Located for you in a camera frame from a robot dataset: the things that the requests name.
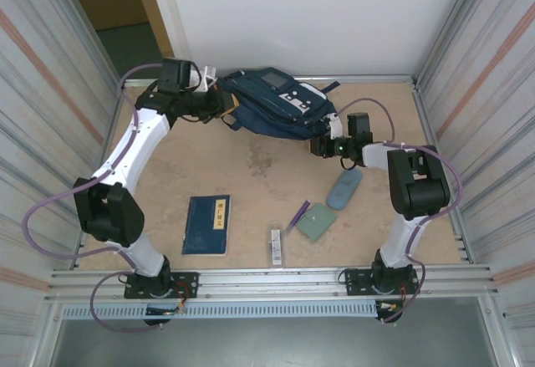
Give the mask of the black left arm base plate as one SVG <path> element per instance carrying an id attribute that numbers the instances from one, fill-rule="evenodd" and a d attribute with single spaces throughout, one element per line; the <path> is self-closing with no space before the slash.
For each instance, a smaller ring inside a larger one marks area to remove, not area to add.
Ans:
<path id="1" fill-rule="evenodd" d="M 148 278 L 132 273 L 125 277 L 126 299 L 188 299 L 197 296 L 199 273 L 170 273 Z"/>

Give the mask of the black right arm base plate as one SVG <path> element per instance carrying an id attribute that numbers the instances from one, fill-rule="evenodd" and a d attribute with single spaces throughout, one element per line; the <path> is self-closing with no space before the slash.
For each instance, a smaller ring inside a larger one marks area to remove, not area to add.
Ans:
<path id="1" fill-rule="evenodd" d="M 351 268 L 344 271 L 344 286 L 349 296 L 399 296 L 401 289 L 413 294 L 419 284 L 414 269 L 379 278 L 371 269 Z"/>

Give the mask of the long aluminium mounting rail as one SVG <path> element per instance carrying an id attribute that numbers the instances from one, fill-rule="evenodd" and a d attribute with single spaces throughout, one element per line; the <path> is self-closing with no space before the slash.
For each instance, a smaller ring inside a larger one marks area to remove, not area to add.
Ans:
<path id="1" fill-rule="evenodd" d="M 200 269 L 189 293 L 197 301 L 325 300 L 345 298 L 341 268 Z M 46 303 L 85 303 L 109 271 L 52 274 Z M 429 265 L 421 298 L 478 298 L 498 295 L 490 268 L 481 264 Z"/>

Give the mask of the blue-grey glasses case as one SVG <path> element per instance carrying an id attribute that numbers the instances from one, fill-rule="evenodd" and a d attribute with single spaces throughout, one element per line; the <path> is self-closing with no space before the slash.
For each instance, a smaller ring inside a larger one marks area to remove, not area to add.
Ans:
<path id="1" fill-rule="evenodd" d="M 357 169 L 343 171 L 327 197 L 327 205 L 335 211 L 345 209 L 361 179 L 362 172 Z"/>

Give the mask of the small white rectangular packet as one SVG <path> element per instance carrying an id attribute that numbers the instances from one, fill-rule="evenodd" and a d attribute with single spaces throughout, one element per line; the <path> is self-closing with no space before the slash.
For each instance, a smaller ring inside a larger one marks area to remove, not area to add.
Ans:
<path id="1" fill-rule="evenodd" d="M 283 265 L 282 229 L 279 223 L 269 227 L 271 261 L 274 267 Z"/>

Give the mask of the navy blue student backpack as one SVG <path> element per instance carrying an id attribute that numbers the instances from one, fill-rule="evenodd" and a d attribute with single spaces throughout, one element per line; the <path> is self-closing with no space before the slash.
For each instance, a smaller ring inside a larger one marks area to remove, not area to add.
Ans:
<path id="1" fill-rule="evenodd" d="M 252 74 L 261 76 L 261 72 L 279 72 L 284 77 L 289 74 L 275 69 L 238 70 L 220 79 L 234 78 L 238 75 Z M 239 106 L 231 112 L 233 122 L 227 126 L 234 131 L 241 128 L 258 135 L 288 139 L 310 140 L 316 136 L 330 135 L 327 114 L 338 113 L 327 93 L 308 91 L 307 89 L 290 92 L 271 93 L 237 93 Z"/>

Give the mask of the blue book yellow label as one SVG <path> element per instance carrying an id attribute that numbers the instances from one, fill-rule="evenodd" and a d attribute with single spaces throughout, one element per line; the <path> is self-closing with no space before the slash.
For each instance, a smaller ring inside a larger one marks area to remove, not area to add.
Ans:
<path id="1" fill-rule="evenodd" d="M 181 254 L 225 256 L 231 212 L 229 195 L 190 198 Z"/>

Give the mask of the small wired controller board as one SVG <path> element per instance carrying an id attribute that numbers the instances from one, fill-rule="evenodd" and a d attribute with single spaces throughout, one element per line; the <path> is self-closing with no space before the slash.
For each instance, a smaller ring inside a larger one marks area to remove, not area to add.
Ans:
<path id="1" fill-rule="evenodd" d="M 401 310 L 405 306 L 403 300 L 376 300 L 375 307 L 377 316 L 375 317 L 382 324 L 393 324 L 396 323 L 402 316 Z"/>
<path id="2" fill-rule="evenodd" d="M 148 303 L 145 309 L 146 316 L 174 316 L 184 312 L 185 300 L 176 303 Z"/>

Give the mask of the purple pen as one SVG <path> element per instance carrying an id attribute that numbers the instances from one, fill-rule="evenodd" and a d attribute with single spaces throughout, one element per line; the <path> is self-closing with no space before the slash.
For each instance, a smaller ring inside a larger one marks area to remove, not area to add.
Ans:
<path id="1" fill-rule="evenodd" d="M 292 220 L 287 226 L 286 232 L 291 232 L 293 228 L 296 226 L 300 218 L 303 216 L 303 214 L 308 210 L 308 207 L 310 206 L 310 201 L 305 201 L 302 206 L 298 209 L 296 214 L 293 216 Z"/>

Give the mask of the grey metal sheet panel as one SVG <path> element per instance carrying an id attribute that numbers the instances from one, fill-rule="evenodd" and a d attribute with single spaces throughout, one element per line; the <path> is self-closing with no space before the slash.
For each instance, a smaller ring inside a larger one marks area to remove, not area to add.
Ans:
<path id="1" fill-rule="evenodd" d="M 497 367 L 479 329 L 373 319 L 173 321 L 140 334 L 64 323 L 51 367 Z"/>

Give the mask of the green snap wallet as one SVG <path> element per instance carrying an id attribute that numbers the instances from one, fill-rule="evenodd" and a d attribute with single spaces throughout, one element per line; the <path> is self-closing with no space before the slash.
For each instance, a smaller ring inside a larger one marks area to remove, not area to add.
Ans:
<path id="1" fill-rule="evenodd" d="M 316 242 L 328 231 L 336 218 L 336 214 L 327 206 L 316 203 L 303 214 L 296 227 L 311 242 Z"/>

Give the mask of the aluminium frame post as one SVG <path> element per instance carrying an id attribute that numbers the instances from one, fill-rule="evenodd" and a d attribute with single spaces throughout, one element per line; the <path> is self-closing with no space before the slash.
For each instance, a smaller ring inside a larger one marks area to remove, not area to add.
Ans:
<path id="1" fill-rule="evenodd" d="M 469 11 L 469 7 L 475 0 L 456 0 L 448 14 L 446 21 L 438 34 L 430 52 L 421 65 L 421 68 L 413 77 L 415 90 L 421 91 L 429 78 L 435 73 L 441 59 L 454 38 L 457 29 L 463 24 L 463 19 Z"/>
<path id="2" fill-rule="evenodd" d="M 120 77 L 83 7 L 79 0 L 64 1 L 69 7 L 68 14 L 74 25 L 74 31 L 81 38 L 85 49 L 104 77 L 106 84 L 110 87 L 112 93 L 116 94 Z"/>

